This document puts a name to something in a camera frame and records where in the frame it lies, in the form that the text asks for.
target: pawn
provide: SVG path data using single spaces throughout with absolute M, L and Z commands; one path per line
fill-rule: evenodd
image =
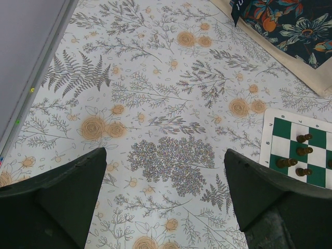
M 282 169 L 284 167 L 291 167 L 291 166 L 294 166 L 297 164 L 297 160 L 296 159 L 293 159 L 293 158 L 289 158 L 289 159 L 279 159 L 277 162 L 276 162 L 276 166 L 279 168 L 279 169 Z
M 298 176 L 312 175 L 312 170 L 311 170 L 311 169 L 297 168 L 297 169 L 295 170 L 295 173 L 296 173 Z
M 297 148 L 296 149 L 296 154 L 299 156 L 305 156 L 306 154 L 313 153 L 313 148 L 308 147 L 308 148 Z
M 306 135 L 299 135 L 296 137 L 296 141 L 299 143 L 304 143 L 307 140 L 312 139 L 312 135 L 311 134 L 306 134 Z

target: floral tablecloth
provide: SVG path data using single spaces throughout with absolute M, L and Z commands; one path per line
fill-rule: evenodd
M 331 101 L 210 2 L 80 0 L 0 186 L 105 147 L 86 248 L 246 248 L 226 149 L 258 161 L 266 108 L 326 120 Z

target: white chessboard square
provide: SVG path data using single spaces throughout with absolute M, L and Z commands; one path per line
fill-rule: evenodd
M 326 169 L 325 187 L 332 189 L 332 170 Z
M 279 136 L 272 136 L 271 154 L 289 158 L 289 149 L 291 141 Z
M 290 139 L 292 141 L 296 141 L 296 137 L 299 135 L 306 135 L 309 133 L 309 127 L 303 126 L 301 124 L 292 123 L 292 127 L 290 129 Z
M 326 132 L 326 149 L 332 151 L 332 133 Z
M 307 182 L 307 176 L 298 176 L 295 171 L 297 168 L 303 168 L 306 169 L 308 165 L 305 162 L 298 162 L 295 166 L 289 167 L 288 168 L 288 176 L 293 177 L 301 182 L 306 183 Z
M 326 168 L 326 150 L 316 146 L 310 147 L 312 147 L 313 152 L 308 154 L 308 164 Z

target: navy floral pillow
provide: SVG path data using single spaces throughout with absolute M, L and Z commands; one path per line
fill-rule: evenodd
M 313 68 L 332 56 L 332 0 L 247 1 L 241 18 L 280 50 Z

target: green chessboard square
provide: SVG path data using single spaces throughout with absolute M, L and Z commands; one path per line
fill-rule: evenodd
M 326 169 L 308 164 L 308 169 L 312 170 L 312 175 L 307 175 L 307 183 L 325 188 Z
M 291 141 L 290 142 L 290 146 L 289 146 L 289 158 L 294 158 L 296 160 L 298 160 L 299 162 L 308 162 L 308 155 L 304 155 L 304 156 L 299 156 L 296 154 L 296 149 L 297 148 L 307 148 L 308 145 L 307 144 L 301 144 L 298 143 L 296 141 Z
M 326 131 L 309 127 L 309 133 L 312 134 L 312 139 L 308 141 L 309 145 L 326 149 Z
M 285 159 L 285 158 L 271 154 L 271 156 L 270 156 L 270 169 L 273 169 L 275 171 L 278 171 L 280 173 L 283 173 L 283 174 L 287 175 L 288 174 L 288 167 L 284 167 L 284 168 L 280 169 L 276 166 L 276 162 L 279 159 Z
M 291 139 L 292 123 L 280 118 L 274 118 L 272 135 Z
M 329 166 L 327 166 L 327 162 L 332 160 L 332 151 L 326 150 L 326 168 L 332 170 Z

